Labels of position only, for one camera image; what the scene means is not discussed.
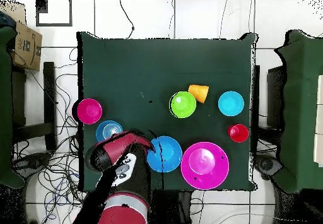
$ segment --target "blue bowl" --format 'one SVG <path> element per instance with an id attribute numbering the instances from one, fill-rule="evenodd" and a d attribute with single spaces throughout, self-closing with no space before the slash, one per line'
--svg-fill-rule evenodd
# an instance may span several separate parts
<path id="1" fill-rule="evenodd" d="M 226 116 L 235 116 L 244 109 L 244 98 L 235 91 L 227 91 L 218 101 L 219 110 Z"/>
<path id="2" fill-rule="evenodd" d="M 153 139 L 151 143 L 156 150 L 156 153 L 149 150 L 147 154 L 151 169 L 157 172 L 171 172 L 179 166 L 183 154 L 176 140 L 168 136 L 160 136 Z"/>
<path id="3" fill-rule="evenodd" d="M 122 126 L 120 126 L 119 123 L 116 121 L 107 120 L 98 125 L 95 136 L 97 137 L 97 141 L 101 142 L 109 139 L 109 137 L 111 137 L 114 133 L 118 134 L 122 131 Z"/>

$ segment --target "green table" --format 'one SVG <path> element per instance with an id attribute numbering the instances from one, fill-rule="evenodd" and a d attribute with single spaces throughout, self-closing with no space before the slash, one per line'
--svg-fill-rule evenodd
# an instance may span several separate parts
<path id="1" fill-rule="evenodd" d="M 285 192 L 323 189 L 323 168 L 314 162 L 317 112 L 317 80 L 323 74 L 323 40 L 299 30 L 286 34 L 284 46 L 275 50 L 282 58 L 287 81 L 284 86 L 279 158 L 284 167 L 273 177 Z"/>
<path id="2" fill-rule="evenodd" d="M 254 190 L 249 181 L 249 139 L 234 143 L 226 133 L 232 124 L 249 125 L 254 42 L 251 33 L 240 40 L 99 39 L 78 33 L 78 49 L 83 56 L 79 98 L 94 98 L 103 108 L 96 124 L 79 127 L 83 155 L 97 142 L 99 123 L 114 120 L 125 130 L 140 129 L 148 139 L 153 139 L 149 130 L 157 136 L 171 136 L 183 152 L 199 141 L 216 143 L 230 162 L 228 177 L 216 190 Z M 190 117 L 175 118 L 168 109 L 170 97 L 177 91 L 187 91 L 190 84 L 208 85 L 208 97 L 204 104 L 197 103 Z M 236 117 L 226 117 L 218 109 L 220 95 L 228 90 L 239 92 L 245 100 L 243 111 Z M 80 161 L 84 191 L 91 191 L 100 173 L 87 169 L 84 159 Z M 163 174 L 163 180 L 165 190 L 194 190 L 182 178 L 180 167 Z M 151 189 L 161 188 L 162 174 L 151 171 Z"/>

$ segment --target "cup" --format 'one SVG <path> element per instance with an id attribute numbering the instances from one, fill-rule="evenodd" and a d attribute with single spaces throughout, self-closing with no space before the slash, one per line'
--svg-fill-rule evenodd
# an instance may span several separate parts
<path id="1" fill-rule="evenodd" d="M 228 135 L 236 143 L 243 143 L 249 136 L 249 131 L 245 125 L 237 124 L 228 128 Z"/>
<path id="2" fill-rule="evenodd" d="M 198 102 L 204 103 L 208 95 L 209 86 L 190 85 L 189 93 L 192 94 Z"/>

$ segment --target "pink bowl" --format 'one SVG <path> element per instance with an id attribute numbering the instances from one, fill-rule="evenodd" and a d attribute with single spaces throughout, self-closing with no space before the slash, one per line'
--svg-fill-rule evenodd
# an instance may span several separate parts
<path id="1" fill-rule="evenodd" d="M 84 124 L 94 124 L 102 116 L 102 107 L 96 100 L 86 98 L 78 104 L 76 113 Z"/>
<path id="2" fill-rule="evenodd" d="M 218 145 L 200 142 L 185 151 L 180 169 L 189 185 L 199 190 L 210 190 L 226 179 L 229 160 Z"/>

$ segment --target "green bowl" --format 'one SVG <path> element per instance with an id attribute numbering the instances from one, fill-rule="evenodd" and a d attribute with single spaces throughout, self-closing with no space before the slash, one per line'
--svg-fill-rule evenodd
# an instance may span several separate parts
<path id="1" fill-rule="evenodd" d="M 169 101 L 170 112 L 178 118 L 186 118 L 196 109 L 195 97 L 187 91 L 179 91 Z"/>

